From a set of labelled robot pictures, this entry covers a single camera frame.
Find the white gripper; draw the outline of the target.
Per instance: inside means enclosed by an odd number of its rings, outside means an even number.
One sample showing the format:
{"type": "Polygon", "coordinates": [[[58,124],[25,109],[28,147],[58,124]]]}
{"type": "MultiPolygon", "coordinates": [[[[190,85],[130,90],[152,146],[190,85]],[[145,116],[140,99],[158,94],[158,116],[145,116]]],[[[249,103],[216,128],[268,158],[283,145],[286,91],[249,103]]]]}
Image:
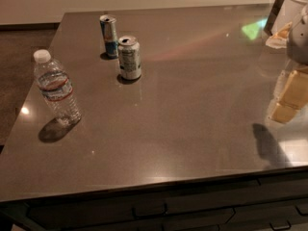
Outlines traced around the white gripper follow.
{"type": "MultiPolygon", "coordinates": [[[[287,38],[287,55],[298,64],[308,65],[308,4],[293,21],[287,38]]],[[[269,119],[290,122],[308,104],[308,73],[282,71],[269,103],[269,119]]]]}

